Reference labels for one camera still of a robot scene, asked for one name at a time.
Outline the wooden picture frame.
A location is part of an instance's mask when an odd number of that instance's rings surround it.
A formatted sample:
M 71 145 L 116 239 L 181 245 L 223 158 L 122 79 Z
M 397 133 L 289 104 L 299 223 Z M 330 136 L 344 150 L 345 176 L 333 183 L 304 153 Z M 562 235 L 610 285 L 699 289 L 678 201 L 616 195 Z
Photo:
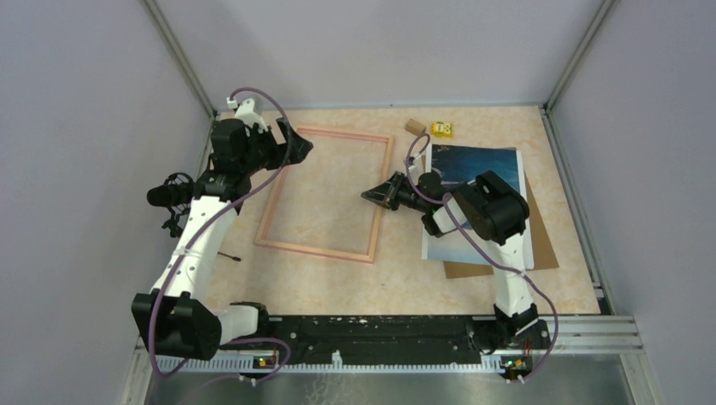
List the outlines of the wooden picture frame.
M 314 148 L 274 182 L 255 244 L 374 263 L 382 210 L 361 194 L 387 179 L 393 136 L 321 127 L 298 133 Z

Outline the blue landscape photo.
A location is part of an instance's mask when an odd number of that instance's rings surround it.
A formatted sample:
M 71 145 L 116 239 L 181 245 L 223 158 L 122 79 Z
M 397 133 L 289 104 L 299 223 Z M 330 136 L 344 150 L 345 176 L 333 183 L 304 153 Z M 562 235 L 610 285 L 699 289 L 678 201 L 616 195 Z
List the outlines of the blue landscape photo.
M 492 170 L 522 197 L 528 196 L 523 157 L 517 150 L 434 143 L 426 153 L 426 168 L 438 173 L 446 188 L 453 188 L 461 182 L 472 182 L 476 176 Z M 457 230 L 441 238 L 424 233 L 421 257 L 491 269 L 490 263 Z

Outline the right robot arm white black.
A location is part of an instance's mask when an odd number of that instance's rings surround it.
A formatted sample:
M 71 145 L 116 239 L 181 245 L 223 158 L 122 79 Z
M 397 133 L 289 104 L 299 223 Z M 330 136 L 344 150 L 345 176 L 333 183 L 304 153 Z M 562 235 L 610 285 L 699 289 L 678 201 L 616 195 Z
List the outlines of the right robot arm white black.
M 516 348 L 529 337 L 539 318 L 523 257 L 530 209 L 498 174 L 488 170 L 472 181 L 445 186 L 434 171 L 418 181 L 396 172 L 361 198 L 392 211 L 405 206 L 420 212 L 431 237 L 460 233 L 493 268 L 497 341 Z

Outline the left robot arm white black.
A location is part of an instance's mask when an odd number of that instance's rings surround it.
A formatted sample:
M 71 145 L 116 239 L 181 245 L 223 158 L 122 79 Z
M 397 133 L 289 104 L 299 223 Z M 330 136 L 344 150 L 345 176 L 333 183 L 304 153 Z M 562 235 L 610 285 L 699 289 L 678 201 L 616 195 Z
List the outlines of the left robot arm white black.
M 269 341 L 264 305 L 239 302 L 211 310 L 204 302 L 226 233 L 243 203 L 261 189 L 252 186 L 252 176 L 260 170 L 278 175 L 313 148 L 286 118 L 276 122 L 284 143 L 257 122 L 232 118 L 214 123 L 209 162 L 185 200 L 187 222 L 176 249 L 152 289 L 136 294 L 131 305 L 150 354 L 209 360 L 235 338 L 255 349 Z

